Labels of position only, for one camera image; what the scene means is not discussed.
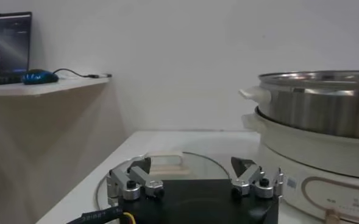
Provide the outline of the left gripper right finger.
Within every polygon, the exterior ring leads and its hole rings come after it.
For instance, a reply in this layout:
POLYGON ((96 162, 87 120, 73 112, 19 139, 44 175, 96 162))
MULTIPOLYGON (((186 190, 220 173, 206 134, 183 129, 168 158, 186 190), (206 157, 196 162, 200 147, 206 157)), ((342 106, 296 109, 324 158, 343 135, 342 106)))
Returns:
POLYGON ((236 177, 231 178, 232 197, 241 200, 254 194, 260 199, 278 198, 283 195, 283 172, 280 167, 267 173, 251 159, 231 157, 236 177))

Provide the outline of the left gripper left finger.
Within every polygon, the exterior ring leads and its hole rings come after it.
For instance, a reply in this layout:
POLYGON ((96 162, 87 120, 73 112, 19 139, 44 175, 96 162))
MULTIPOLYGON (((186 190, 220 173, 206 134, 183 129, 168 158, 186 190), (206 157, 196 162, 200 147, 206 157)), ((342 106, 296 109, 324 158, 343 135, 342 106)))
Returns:
POLYGON ((150 175, 151 157, 132 161, 126 170, 120 167, 109 170, 106 175, 107 200, 110 206, 118 199, 137 201, 143 192, 147 198, 161 200, 165 196, 163 181, 150 175))

